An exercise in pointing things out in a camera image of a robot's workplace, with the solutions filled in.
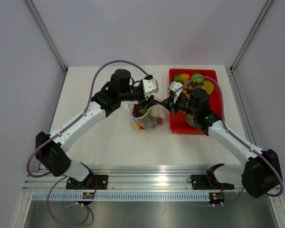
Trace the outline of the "left aluminium frame post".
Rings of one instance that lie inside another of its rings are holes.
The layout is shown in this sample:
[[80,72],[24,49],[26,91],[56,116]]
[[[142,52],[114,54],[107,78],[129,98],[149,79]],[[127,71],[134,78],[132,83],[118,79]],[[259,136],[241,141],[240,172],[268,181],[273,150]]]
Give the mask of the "left aluminium frame post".
[[26,4],[28,10],[30,11],[32,18],[34,19],[38,29],[40,30],[42,36],[44,37],[47,45],[49,46],[54,58],[56,59],[57,63],[59,64],[61,70],[63,71],[64,75],[67,75],[67,70],[68,67],[65,64],[57,46],[55,45],[51,34],[49,32],[49,30],[46,27],[46,24],[39,12],[39,10],[37,9],[35,3],[33,0],[24,0],[24,3]]

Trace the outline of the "yellow mango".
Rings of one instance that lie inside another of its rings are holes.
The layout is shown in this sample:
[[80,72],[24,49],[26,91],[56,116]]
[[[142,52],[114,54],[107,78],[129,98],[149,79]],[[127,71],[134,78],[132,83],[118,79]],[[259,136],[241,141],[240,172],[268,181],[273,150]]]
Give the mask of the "yellow mango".
[[139,123],[135,123],[134,128],[138,131],[146,131],[146,129],[142,125],[140,125]]

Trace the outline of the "clear zip top bag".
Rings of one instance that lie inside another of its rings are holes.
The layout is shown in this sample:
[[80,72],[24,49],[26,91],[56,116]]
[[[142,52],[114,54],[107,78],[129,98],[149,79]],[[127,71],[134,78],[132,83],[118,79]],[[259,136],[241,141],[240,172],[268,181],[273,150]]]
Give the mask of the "clear zip top bag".
[[[152,127],[149,124],[150,119],[148,116],[147,117],[134,118],[133,114],[132,114],[134,104],[138,104],[138,102],[125,102],[123,105],[123,109],[127,112],[127,114],[130,117],[130,120],[131,120],[130,123],[131,123],[133,128],[134,128],[135,123],[139,123],[140,125],[142,125],[146,129],[146,131],[153,130],[153,129],[156,129],[158,127],[163,126],[163,125],[158,125],[156,127]],[[166,123],[167,111],[160,105],[155,105],[155,107],[158,109],[158,116],[157,117],[163,118],[163,124]]]

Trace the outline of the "green netted melon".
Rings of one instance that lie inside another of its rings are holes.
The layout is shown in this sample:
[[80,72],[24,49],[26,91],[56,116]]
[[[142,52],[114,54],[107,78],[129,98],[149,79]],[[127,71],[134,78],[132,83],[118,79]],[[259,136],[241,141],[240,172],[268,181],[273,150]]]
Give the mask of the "green netted melon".
[[199,128],[199,124],[196,122],[195,120],[195,116],[192,114],[187,114],[186,115],[186,122],[189,126],[193,127],[193,128]]

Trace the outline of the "aluminium frame post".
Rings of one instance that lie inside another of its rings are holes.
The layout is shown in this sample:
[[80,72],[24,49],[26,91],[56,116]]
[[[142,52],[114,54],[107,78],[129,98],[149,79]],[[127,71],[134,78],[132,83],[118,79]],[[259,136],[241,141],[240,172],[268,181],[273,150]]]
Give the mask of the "aluminium frame post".
[[67,75],[67,70],[68,67],[65,64],[57,46],[55,45],[51,34],[49,32],[49,30],[46,27],[46,24],[39,12],[39,10],[37,9],[35,3],[33,0],[24,0],[24,3],[26,4],[28,10],[30,11],[32,18],[34,19],[38,29],[40,30],[42,36],[44,37],[47,45],[49,46],[54,58],[56,59],[57,63],[59,64],[61,70],[63,71],[64,75]]
[[272,5],[274,4],[274,0],[266,0],[263,7],[261,8],[258,16],[256,17],[243,45],[241,46],[238,54],[236,55],[235,60],[233,61],[232,65],[230,66],[231,73],[234,73],[236,68],[238,67],[241,59],[243,58],[244,54],[248,50],[250,44],[252,43],[256,33],[258,32],[260,26],[262,25],[266,15],[268,14],[269,10],[271,9]]

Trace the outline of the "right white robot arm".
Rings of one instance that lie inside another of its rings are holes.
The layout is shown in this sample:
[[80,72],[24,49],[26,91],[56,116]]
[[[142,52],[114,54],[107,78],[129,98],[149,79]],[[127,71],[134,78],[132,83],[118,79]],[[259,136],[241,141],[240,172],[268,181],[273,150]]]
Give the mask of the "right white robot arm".
[[245,140],[229,128],[223,115],[211,110],[205,90],[195,89],[191,99],[170,92],[168,98],[159,102],[170,113],[182,112],[193,117],[194,126],[223,145],[244,166],[241,183],[254,198],[262,195],[278,197],[284,192],[278,155],[272,149],[263,150]]

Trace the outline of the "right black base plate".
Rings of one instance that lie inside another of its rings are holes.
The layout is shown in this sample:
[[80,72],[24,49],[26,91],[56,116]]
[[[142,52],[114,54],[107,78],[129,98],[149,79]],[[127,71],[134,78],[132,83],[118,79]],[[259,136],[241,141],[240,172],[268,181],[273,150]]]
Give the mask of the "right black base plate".
[[194,190],[234,190],[235,186],[229,183],[220,183],[214,176],[208,174],[193,174],[187,182]]

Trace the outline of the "right aluminium frame post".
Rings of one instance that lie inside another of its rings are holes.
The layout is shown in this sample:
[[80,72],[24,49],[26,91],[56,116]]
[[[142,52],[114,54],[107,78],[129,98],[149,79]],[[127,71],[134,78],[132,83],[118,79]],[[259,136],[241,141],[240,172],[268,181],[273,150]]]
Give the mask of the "right aluminium frame post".
[[250,44],[252,43],[256,33],[258,32],[260,26],[262,25],[266,15],[268,14],[269,10],[271,9],[272,5],[274,4],[274,0],[266,0],[263,7],[261,8],[258,16],[256,17],[243,45],[241,46],[238,54],[236,55],[235,60],[233,61],[232,65],[230,66],[231,73],[234,73],[236,68],[238,67],[241,59],[243,58],[244,54],[248,50]]

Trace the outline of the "aluminium rail beam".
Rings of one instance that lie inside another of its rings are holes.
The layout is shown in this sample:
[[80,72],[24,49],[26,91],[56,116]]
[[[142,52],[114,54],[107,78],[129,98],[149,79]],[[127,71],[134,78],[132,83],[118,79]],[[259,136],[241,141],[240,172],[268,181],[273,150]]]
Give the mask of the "aluminium rail beam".
[[[202,165],[89,165],[95,174],[108,175],[107,190],[100,192],[192,192],[187,179],[204,174],[211,167]],[[22,191],[49,191],[62,177],[49,174],[41,178],[27,176]]]

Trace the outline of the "pink red grape bunch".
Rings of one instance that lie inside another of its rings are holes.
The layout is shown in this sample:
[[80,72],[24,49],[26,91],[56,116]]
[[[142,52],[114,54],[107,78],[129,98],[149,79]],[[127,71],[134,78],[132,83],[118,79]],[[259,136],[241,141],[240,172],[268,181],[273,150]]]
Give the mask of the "pink red grape bunch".
[[149,124],[152,127],[156,127],[158,125],[163,125],[163,118],[150,116],[149,119],[150,119]]

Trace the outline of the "red plastic tray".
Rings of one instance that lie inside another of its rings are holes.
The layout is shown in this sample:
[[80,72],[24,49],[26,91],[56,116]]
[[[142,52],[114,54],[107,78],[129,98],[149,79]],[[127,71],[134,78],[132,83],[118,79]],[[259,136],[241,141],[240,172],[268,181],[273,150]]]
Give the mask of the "red plastic tray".
[[208,128],[222,120],[222,95],[214,70],[169,70],[169,82],[184,87],[176,102],[175,114],[170,114],[170,130],[177,134],[208,135]]

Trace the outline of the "tan longan bunch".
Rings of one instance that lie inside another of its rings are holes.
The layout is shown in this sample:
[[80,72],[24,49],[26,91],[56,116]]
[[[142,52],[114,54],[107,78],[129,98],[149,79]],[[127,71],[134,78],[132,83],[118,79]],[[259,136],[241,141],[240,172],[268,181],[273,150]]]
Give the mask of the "tan longan bunch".
[[191,99],[191,92],[194,89],[191,85],[189,86],[184,86],[181,93],[185,96],[186,99]]

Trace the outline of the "dark red grape bunch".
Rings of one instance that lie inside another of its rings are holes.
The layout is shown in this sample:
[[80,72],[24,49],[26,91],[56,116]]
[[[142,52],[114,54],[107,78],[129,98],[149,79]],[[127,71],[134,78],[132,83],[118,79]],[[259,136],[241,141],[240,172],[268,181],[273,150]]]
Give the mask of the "dark red grape bunch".
[[142,113],[141,113],[140,110],[141,110],[141,108],[140,108],[140,106],[138,104],[134,104],[133,105],[133,112],[132,112],[132,114],[133,114],[134,118],[139,118],[139,117],[142,116]]

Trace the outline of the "green leafy vegetable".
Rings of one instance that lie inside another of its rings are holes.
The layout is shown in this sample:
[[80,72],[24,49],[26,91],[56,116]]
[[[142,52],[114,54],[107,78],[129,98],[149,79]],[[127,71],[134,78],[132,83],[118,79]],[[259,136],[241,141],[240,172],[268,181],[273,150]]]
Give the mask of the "green leafy vegetable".
[[201,73],[192,74],[191,79],[193,84],[201,84],[204,82],[204,78],[202,77]]

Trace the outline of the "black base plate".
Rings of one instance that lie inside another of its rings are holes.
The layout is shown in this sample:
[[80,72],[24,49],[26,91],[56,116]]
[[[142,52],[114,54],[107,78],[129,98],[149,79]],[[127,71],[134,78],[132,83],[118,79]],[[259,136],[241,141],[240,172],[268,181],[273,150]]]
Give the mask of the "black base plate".
[[88,175],[88,179],[77,181],[69,178],[66,182],[67,190],[106,190],[108,185],[108,175],[94,174]]
[[229,183],[220,183],[214,176],[208,174],[193,174],[187,182],[194,190],[234,190],[235,186]]

